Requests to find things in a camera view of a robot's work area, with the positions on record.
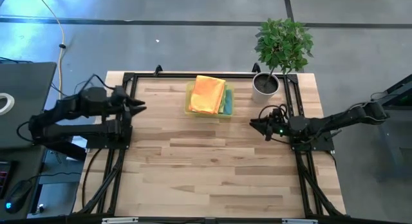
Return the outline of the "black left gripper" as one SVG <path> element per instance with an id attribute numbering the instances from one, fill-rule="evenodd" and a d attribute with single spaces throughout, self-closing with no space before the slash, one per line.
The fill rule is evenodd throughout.
<path id="1" fill-rule="evenodd" d="M 108 98 L 106 116 L 124 115 L 135 116 L 146 110 L 144 101 L 130 97 L 122 86 L 115 86 L 111 96 Z"/>

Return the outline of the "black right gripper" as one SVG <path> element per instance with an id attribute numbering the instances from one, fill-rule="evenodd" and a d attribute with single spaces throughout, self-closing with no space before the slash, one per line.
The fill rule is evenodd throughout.
<path id="1" fill-rule="evenodd" d="M 252 127 L 265 136 L 266 141 L 274 140 L 273 134 L 290 136 L 290 128 L 283 115 L 271 113 L 267 117 L 250 119 L 250 123 L 253 123 Z"/>

